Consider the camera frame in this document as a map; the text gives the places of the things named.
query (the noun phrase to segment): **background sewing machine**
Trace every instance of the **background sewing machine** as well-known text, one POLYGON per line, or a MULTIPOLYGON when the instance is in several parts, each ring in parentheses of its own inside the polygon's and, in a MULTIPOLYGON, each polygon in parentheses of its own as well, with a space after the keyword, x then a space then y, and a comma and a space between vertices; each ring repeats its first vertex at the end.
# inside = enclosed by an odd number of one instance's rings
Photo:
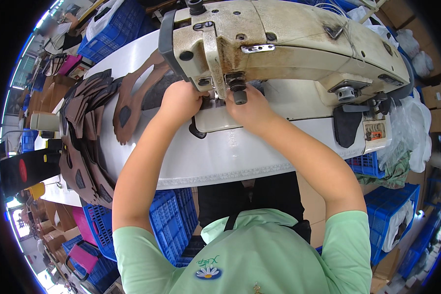
POLYGON ((408 96, 413 75, 376 33, 345 16, 286 1, 190 0, 188 7, 165 14, 159 50, 199 91, 215 90, 193 119, 194 135, 240 127, 224 107, 226 89, 237 104, 248 103, 242 90, 256 81, 271 108, 290 121, 333 117, 342 147, 353 144, 360 124, 365 153, 390 144, 391 97, 408 96))

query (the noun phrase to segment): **ruler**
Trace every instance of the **ruler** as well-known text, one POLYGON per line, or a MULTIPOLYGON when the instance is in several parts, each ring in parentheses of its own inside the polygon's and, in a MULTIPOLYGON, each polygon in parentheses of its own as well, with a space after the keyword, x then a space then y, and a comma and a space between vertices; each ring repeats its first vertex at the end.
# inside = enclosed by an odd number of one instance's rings
POLYGON ((179 189, 236 182, 294 171, 296 171, 296 169, 291 163, 284 163, 261 168, 244 169, 229 173, 217 173, 186 178, 159 179, 157 190, 179 189))

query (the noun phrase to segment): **daisy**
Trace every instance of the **daisy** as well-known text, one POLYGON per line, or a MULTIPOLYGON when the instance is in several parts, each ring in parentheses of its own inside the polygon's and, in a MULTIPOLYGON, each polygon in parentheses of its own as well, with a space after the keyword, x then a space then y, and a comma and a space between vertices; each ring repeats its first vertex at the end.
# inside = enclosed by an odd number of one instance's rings
POLYGON ((217 270, 217 268, 212 268, 212 264, 211 264, 211 266, 206 269, 201 268, 201 271, 197 271, 196 275, 200 278, 210 279, 212 278, 212 276, 215 276, 218 273, 219 271, 217 270))

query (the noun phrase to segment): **red sticker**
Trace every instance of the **red sticker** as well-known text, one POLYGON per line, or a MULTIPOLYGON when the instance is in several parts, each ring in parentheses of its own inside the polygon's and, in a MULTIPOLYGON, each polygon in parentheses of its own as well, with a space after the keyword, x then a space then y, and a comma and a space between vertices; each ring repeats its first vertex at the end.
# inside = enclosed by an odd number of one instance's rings
POLYGON ((26 165, 24 164, 24 160, 20 159, 20 176, 21 180, 25 183, 28 180, 28 174, 26 173, 26 165))

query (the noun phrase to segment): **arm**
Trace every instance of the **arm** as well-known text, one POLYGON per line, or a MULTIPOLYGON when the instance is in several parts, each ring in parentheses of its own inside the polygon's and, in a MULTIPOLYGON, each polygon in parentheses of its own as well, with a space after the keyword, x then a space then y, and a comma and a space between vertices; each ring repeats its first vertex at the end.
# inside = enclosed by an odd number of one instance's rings
POLYGON ((148 214, 163 158, 176 131, 200 109, 202 94, 184 81, 165 91, 162 106, 145 128, 116 183, 113 232, 135 226, 153 234, 148 214))
POLYGON ((361 187, 348 164, 323 143, 274 113, 260 91, 251 85, 245 91, 248 102, 243 105, 236 105, 232 92, 228 93, 229 114, 278 150, 322 195, 326 219, 348 210, 366 212, 361 187))
POLYGON ((78 19, 73 14, 71 14, 70 12, 67 13, 65 15, 65 17, 68 18, 72 22, 72 25, 71 25, 70 29, 71 30, 75 29, 76 26, 78 25, 78 19))

